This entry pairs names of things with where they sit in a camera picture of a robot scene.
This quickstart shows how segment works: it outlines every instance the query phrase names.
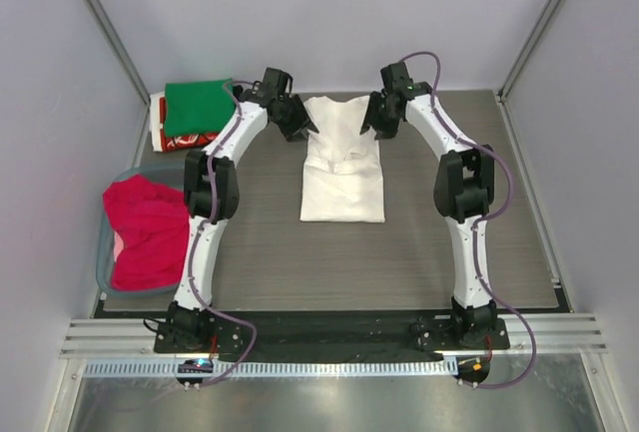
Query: gray plastic basket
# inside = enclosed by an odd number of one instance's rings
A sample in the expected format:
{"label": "gray plastic basket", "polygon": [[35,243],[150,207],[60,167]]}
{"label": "gray plastic basket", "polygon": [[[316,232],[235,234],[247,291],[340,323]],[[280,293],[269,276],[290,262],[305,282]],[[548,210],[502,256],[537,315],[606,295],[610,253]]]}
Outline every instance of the gray plastic basket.
{"label": "gray plastic basket", "polygon": [[[115,182],[124,181],[135,175],[142,175],[149,181],[160,183],[176,190],[184,187],[184,163],[162,163],[158,165],[142,166],[125,171],[114,179]],[[96,260],[96,280],[103,292],[111,297],[120,299],[132,299],[136,297],[149,297],[152,295],[170,292],[178,288],[178,283],[165,287],[157,287],[146,290],[118,290],[111,286],[111,275],[113,274],[113,245],[114,232],[111,229],[107,215],[102,213],[102,223],[100,225],[100,239],[98,244],[98,257]]]}

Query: bright red garment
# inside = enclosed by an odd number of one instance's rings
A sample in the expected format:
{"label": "bright red garment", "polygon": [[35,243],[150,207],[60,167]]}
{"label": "bright red garment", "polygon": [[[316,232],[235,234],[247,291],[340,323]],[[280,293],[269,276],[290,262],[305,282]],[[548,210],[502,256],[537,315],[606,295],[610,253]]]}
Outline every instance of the bright red garment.
{"label": "bright red garment", "polygon": [[111,285],[143,290],[180,282],[189,243],[183,193],[137,175],[110,185],[103,201],[111,227],[124,242]]}

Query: gray wall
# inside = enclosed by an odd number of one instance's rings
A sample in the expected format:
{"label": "gray wall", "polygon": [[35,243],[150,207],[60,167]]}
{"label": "gray wall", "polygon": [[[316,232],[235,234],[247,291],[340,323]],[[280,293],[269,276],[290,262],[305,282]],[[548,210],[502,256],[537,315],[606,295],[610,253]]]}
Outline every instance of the gray wall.
{"label": "gray wall", "polygon": [[0,0],[0,429],[42,430],[94,283],[100,194],[143,110],[82,0]]}
{"label": "gray wall", "polygon": [[[365,91],[379,68],[431,49],[445,89],[503,83],[546,0],[102,0],[153,91],[290,71],[302,91]],[[416,61],[415,77],[433,70]]]}
{"label": "gray wall", "polygon": [[567,0],[510,98],[565,273],[639,424],[639,7]]}

